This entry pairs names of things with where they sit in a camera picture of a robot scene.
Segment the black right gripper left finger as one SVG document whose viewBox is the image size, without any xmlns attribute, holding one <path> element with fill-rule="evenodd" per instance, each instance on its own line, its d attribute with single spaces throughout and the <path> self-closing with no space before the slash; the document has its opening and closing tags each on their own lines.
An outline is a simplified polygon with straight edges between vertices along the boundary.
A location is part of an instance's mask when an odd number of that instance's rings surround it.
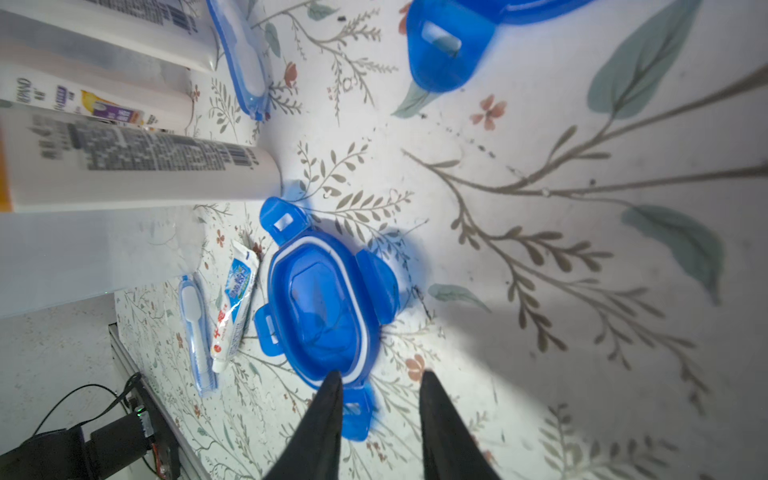
<svg viewBox="0 0 768 480">
<path fill-rule="evenodd" d="M 332 371 L 264 479 L 337 479 L 342 420 L 341 375 Z"/>
</svg>

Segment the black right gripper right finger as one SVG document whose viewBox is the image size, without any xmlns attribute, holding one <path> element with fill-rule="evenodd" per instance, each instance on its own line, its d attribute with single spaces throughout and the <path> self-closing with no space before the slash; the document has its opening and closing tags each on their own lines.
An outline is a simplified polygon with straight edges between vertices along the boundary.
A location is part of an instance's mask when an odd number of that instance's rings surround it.
<svg viewBox="0 0 768 480">
<path fill-rule="evenodd" d="M 425 479 L 499 479 L 430 370 L 422 377 L 419 412 Z"/>
</svg>

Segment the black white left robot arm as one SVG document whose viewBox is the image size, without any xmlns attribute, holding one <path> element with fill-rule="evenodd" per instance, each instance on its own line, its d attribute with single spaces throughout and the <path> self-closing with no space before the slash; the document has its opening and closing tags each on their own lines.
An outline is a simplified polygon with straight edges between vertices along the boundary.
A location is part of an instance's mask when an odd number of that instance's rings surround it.
<svg viewBox="0 0 768 480">
<path fill-rule="evenodd" d="M 106 479 L 144 457 L 151 434 L 135 412 L 85 435 L 90 419 L 67 428 L 35 432 L 1 456 L 3 479 Z"/>
</svg>

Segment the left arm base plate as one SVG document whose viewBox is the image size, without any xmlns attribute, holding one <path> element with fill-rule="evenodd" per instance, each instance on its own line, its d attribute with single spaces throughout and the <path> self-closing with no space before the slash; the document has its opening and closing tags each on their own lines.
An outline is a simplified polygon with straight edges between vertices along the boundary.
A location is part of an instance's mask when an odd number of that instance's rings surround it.
<svg viewBox="0 0 768 480">
<path fill-rule="evenodd" d="M 150 433 L 149 451 L 155 454 L 154 471 L 162 479 L 210 479 L 181 429 L 144 376 L 128 397 L 131 410 L 138 414 L 145 432 Z"/>
</svg>

